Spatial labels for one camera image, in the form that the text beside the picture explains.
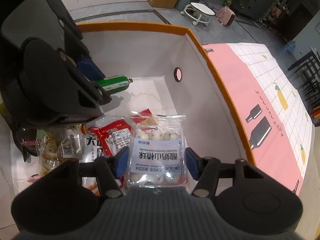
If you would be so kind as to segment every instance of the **snack package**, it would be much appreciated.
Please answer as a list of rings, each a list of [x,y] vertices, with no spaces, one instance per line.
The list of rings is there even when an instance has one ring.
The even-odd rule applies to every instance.
[[[123,146],[129,145],[131,126],[123,116],[104,115],[86,125],[78,125],[85,135],[84,158],[81,162],[93,162],[96,158],[115,155]],[[99,196],[96,178],[82,178],[82,185]]]
[[[83,159],[84,136],[77,129],[38,130],[36,148],[44,176],[70,158]]]
[[[159,116],[132,112],[130,160],[126,184],[140,187],[181,186],[187,182],[184,115]]]

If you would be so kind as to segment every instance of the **red snack package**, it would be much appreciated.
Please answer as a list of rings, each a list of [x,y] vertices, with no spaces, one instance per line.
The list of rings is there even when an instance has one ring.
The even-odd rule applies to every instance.
[[[131,126],[121,119],[94,131],[100,141],[106,155],[115,155],[122,147],[128,146],[130,142]]]

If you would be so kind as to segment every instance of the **barcode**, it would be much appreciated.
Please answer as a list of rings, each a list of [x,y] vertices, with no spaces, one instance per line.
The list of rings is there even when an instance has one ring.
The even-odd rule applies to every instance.
[[[68,145],[62,145],[61,143],[61,148],[62,148],[62,157],[63,158],[72,158],[72,149]]]

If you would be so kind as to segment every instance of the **yogurt coated hawthorn package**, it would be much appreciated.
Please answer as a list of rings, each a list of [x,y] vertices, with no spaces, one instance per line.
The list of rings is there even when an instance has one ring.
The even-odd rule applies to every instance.
[[[181,186],[187,182],[184,115],[159,116],[132,112],[132,136],[126,184],[140,187]],[[148,124],[137,118],[152,119]]]

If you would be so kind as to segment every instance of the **screw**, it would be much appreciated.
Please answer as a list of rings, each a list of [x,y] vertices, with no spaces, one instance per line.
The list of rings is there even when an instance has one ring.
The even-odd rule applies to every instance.
[[[121,195],[122,195],[121,191],[117,189],[110,189],[106,192],[106,196],[108,198],[117,198],[117,197],[120,197]]]
[[[60,23],[61,27],[64,27],[64,23],[62,20],[59,20],[59,23]]]
[[[207,191],[206,189],[203,189],[203,188],[199,188],[193,192],[193,195],[195,195],[197,197],[207,197],[209,195],[209,191]]]

